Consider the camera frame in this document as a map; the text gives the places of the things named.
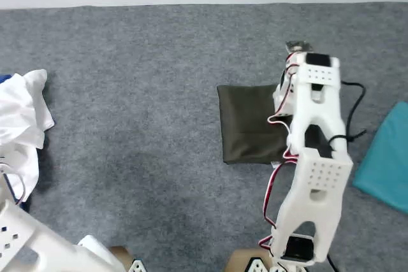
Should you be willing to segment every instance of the gray carpet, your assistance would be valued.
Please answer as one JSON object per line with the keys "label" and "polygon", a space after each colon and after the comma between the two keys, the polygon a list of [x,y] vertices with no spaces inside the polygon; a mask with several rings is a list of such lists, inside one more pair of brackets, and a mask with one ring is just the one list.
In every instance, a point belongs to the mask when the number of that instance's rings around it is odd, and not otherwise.
{"label": "gray carpet", "polygon": [[[49,72],[56,126],[40,152],[32,215],[72,242],[92,233],[125,245],[151,272],[221,271],[270,230],[261,205],[271,168],[222,163],[215,87],[276,82],[284,42],[298,38],[368,88],[352,124],[368,129],[350,146],[358,165],[390,108],[408,101],[406,3],[0,11],[0,72]],[[358,94],[342,91],[343,116]],[[279,173],[271,216],[292,177]],[[407,215],[350,186],[333,260],[403,271],[407,226]]]}

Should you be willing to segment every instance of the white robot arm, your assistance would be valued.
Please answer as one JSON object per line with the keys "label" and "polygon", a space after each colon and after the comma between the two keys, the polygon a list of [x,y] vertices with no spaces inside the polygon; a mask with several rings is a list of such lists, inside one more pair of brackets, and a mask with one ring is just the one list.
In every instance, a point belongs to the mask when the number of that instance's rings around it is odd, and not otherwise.
{"label": "white robot arm", "polygon": [[[4,272],[145,272],[141,261],[125,269],[107,248],[92,236],[72,245],[15,204],[0,163],[0,271]],[[23,264],[17,254],[29,248],[37,254],[32,264]]]}
{"label": "white robot arm", "polygon": [[[299,51],[291,50],[273,94],[277,113],[268,121],[275,123],[281,116],[293,116],[285,157],[297,165],[291,189],[272,224],[270,253],[276,264],[293,271],[326,259],[353,166],[345,139],[327,143],[334,135],[346,134],[340,116],[339,67],[335,57],[307,52],[301,47]],[[311,125],[320,128],[324,135],[325,150],[307,146],[305,136]],[[294,234],[304,222],[314,223],[314,237]]]}

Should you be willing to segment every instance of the teal cloth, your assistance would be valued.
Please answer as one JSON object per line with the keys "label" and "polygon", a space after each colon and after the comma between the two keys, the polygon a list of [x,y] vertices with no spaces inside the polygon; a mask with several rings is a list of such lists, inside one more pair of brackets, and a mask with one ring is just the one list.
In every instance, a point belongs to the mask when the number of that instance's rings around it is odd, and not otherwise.
{"label": "teal cloth", "polygon": [[408,103],[385,118],[361,163],[353,185],[408,213]]}

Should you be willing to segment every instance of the white cloth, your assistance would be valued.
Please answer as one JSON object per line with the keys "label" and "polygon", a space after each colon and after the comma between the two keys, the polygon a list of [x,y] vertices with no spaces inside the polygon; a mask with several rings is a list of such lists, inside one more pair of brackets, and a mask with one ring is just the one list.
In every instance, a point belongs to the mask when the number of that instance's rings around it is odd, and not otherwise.
{"label": "white cloth", "polygon": [[[39,69],[24,76],[14,74],[0,84],[0,162],[21,174],[26,201],[38,181],[37,148],[44,145],[44,131],[54,126],[43,98],[47,71]],[[22,195],[16,175],[7,175],[15,197]]]}

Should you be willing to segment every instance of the olive green bag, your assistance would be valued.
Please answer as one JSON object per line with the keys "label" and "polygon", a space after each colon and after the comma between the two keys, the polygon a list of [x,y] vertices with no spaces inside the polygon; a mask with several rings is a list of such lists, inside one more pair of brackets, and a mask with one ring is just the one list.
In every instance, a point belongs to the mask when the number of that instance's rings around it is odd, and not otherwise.
{"label": "olive green bag", "polygon": [[[275,113],[276,85],[217,87],[221,118],[222,156],[227,164],[269,164],[281,161],[288,132],[266,120]],[[290,124],[291,117],[280,118]]]}

